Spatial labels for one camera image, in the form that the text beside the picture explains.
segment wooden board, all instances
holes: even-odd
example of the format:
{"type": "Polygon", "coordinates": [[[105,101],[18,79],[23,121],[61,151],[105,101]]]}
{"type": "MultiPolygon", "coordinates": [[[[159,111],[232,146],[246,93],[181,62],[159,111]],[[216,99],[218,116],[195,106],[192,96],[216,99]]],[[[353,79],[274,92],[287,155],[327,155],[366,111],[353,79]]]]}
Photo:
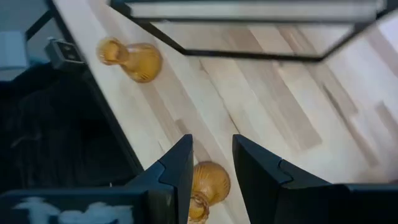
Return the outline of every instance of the wooden board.
{"type": "MultiPolygon", "coordinates": [[[[368,30],[326,63],[185,57],[109,8],[104,1],[56,0],[68,29],[127,140],[146,169],[185,133],[195,162],[215,161],[229,173],[228,198],[211,207],[207,223],[249,223],[234,174],[232,135],[241,133],[330,182],[398,179],[398,18],[368,30]],[[162,53],[160,75],[132,81],[96,57],[105,37],[150,42],[162,53]]],[[[160,25],[188,42],[191,33],[160,25]]],[[[331,45],[341,30],[285,26],[214,29],[196,38],[214,47],[310,52],[331,45]]]]}

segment dark fabric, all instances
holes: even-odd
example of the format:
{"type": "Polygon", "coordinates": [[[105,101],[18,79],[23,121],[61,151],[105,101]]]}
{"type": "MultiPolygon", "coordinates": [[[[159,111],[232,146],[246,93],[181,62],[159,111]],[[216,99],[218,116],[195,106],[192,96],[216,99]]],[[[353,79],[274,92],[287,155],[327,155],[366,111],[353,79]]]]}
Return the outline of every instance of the dark fabric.
{"type": "Polygon", "coordinates": [[[77,74],[41,65],[0,83],[0,95],[2,192],[93,186],[131,176],[105,117],[77,74]]]}

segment wooden surface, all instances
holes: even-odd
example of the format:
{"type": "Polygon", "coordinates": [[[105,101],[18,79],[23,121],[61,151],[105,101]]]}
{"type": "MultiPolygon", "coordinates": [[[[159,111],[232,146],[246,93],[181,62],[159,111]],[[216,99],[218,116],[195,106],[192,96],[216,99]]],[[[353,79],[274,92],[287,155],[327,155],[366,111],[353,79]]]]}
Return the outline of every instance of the wooden surface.
{"type": "MultiPolygon", "coordinates": [[[[192,133],[195,162],[215,161],[229,172],[231,192],[210,208],[208,223],[249,223],[233,168],[235,133],[330,182],[398,179],[398,18],[315,66],[185,57],[102,0],[54,1],[145,169],[192,133]],[[109,36],[155,44],[164,57],[161,74],[138,84],[118,66],[103,65],[96,47],[109,36]]],[[[349,29],[159,27],[185,44],[306,53],[349,29]]]]}

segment amber glass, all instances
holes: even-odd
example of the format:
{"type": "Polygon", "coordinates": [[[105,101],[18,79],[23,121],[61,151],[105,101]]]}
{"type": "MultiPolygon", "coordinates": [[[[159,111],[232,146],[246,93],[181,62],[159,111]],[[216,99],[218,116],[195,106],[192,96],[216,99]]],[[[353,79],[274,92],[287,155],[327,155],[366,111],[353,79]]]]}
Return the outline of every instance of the amber glass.
{"type": "Polygon", "coordinates": [[[152,81],[160,72],[162,57],[151,44],[123,45],[115,38],[98,44],[98,58],[106,65],[120,65],[136,82],[152,81]]]}
{"type": "Polygon", "coordinates": [[[214,162],[200,162],[193,168],[192,194],[188,223],[205,223],[209,207],[221,202],[229,194],[228,173],[214,162]]]}

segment wood grain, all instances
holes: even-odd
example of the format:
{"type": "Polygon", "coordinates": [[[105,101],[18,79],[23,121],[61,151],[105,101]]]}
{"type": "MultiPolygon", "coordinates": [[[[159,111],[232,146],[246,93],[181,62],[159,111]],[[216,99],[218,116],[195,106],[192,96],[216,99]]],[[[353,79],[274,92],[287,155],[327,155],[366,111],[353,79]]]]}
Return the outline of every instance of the wood grain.
{"type": "MultiPolygon", "coordinates": [[[[105,0],[54,2],[145,169],[185,133],[193,134],[195,162],[210,160],[226,169],[231,191],[210,208],[208,223],[249,223],[234,174],[236,133],[330,182],[398,179],[395,17],[381,21],[325,63],[308,65],[186,57],[105,0]],[[96,47],[105,37],[157,46],[164,58],[159,76],[138,84],[118,66],[103,65],[96,47]]],[[[285,54],[320,53],[350,29],[157,26],[193,48],[285,54]]]]}

